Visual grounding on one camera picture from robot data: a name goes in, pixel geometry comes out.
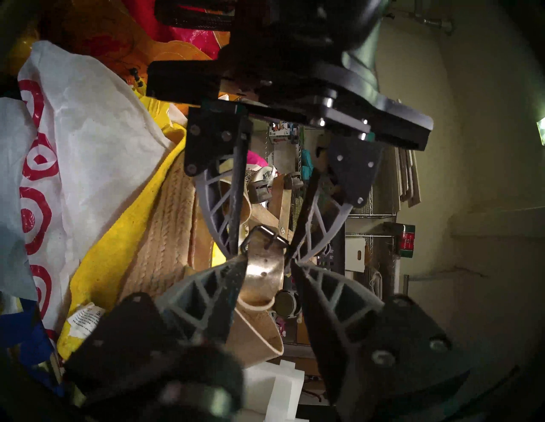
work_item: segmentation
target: wall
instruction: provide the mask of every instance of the wall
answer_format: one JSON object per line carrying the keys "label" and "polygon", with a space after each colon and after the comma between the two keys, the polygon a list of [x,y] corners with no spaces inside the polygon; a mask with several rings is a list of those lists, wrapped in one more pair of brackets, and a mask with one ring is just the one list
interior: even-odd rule
{"label": "wall", "polygon": [[[545,78],[501,8],[485,0],[451,6],[455,32],[438,42],[462,127],[468,209],[488,219],[475,225],[484,214],[452,210],[452,239],[456,265],[483,277],[438,275],[411,282],[409,295],[470,352],[475,370],[461,391],[468,398],[524,366],[542,338],[545,213],[500,210],[544,204],[545,148],[536,122],[545,117]],[[530,217],[531,237],[527,221],[518,220]]]}
{"label": "wall", "polygon": [[440,47],[458,104],[472,208],[545,205],[545,78],[503,9],[452,2],[456,30]]}
{"label": "wall", "polygon": [[376,66],[384,95],[401,99],[434,120],[426,150],[416,153],[422,203],[412,208],[402,204],[397,218],[416,225],[414,257],[402,259],[401,273],[450,268],[457,252],[448,220],[466,209],[469,195],[465,158],[459,147],[461,127],[439,45],[421,25],[401,17],[386,19]]}

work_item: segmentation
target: screw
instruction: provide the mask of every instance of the screw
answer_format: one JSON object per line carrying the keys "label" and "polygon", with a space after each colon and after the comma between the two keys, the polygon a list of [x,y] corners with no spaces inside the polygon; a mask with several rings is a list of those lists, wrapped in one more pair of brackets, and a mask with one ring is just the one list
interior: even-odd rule
{"label": "screw", "polygon": [[231,132],[223,131],[221,132],[221,139],[223,139],[223,142],[229,142],[231,139],[233,139],[233,136],[231,135]]}
{"label": "screw", "polygon": [[188,164],[188,165],[185,167],[185,172],[186,172],[189,176],[193,176],[193,175],[197,172],[197,166],[194,165],[194,164]]}
{"label": "screw", "polygon": [[443,339],[433,339],[429,342],[429,348],[434,352],[444,353],[450,350],[450,345]]}
{"label": "screw", "polygon": [[406,308],[410,305],[410,302],[403,297],[395,297],[393,302],[401,308]]}
{"label": "screw", "polygon": [[191,127],[189,128],[189,131],[194,136],[199,136],[201,134],[201,128],[198,127],[197,125],[191,125]]}
{"label": "screw", "polygon": [[396,358],[388,350],[375,350],[371,354],[371,359],[377,366],[382,368],[390,368],[396,363]]}
{"label": "screw", "polygon": [[320,127],[324,127],[325,126],[325,120],[322,119],[322,118],[319,118],[319,119],[311,119],[310,122],[308,122],[311,126],[320,126]]}
{"label": "screw", "polygon": [[331,108],[333,107],[333,98],[316,95],[314,97],[314,104],[321,104],[327,108]]}

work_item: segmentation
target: metal rod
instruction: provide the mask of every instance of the metal rod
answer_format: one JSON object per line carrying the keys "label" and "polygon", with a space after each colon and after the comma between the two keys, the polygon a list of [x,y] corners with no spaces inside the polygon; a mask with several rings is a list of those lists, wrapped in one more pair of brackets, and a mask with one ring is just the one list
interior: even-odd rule
{"label": "metal rod", "polygon": [[364,233],[345,233],[345,237],[394,237],[393,235],[366,235]]}
{"label": "metal rod", "polygon": [[396,214],[349,214],[348,218],[394,218]]}

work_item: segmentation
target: plastic bag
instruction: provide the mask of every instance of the plastic bag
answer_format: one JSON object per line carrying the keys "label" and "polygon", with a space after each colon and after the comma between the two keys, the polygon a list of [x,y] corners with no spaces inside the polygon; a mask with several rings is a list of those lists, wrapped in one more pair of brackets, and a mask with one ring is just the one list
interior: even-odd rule
{"label": "plastic bag", "polygon": [[40,41],[18,79],[38,128],[20,189],[26,249],[44,326],[59,332],[70,277],[173,145],[92,57]]}
{"label": "plastic bag", "polygon": [[25,103],[11,98],[0,99],[0,126],[0,291],[35,301],[38,297],[21,227],[19,185],[36,126]]}

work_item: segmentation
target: target logo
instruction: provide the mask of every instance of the target logo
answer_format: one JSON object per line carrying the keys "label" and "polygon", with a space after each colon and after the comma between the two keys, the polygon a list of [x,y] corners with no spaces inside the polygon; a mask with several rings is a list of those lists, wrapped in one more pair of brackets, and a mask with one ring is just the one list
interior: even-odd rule
{"label": "target logo", "polygon": [[47,270],[40,265],[31,265],[31,272],[38,292],[40,318],[44,319],[51,297],[51,277]]}
{"label": "target logo", "polygon": [[44,241],[45,232],[51,223],[51,209],[44,194],[31,187],[20,187],[21,221],[26,242],[27,255],[35,254]]}
{"label": "target logo", "polygon": [[34,124],[39,127],[41,115],[44,112],[44,95],[40,85],[36,81],[24,79],[19,81],[19,89],[21,90],[21,99],[27,105]]}
{"label": "target logo", "polygon": [[23,163],[23,176],[34,181],[55,176],[58,172],[57,155],[53,152],[47,137],[38,132]]}

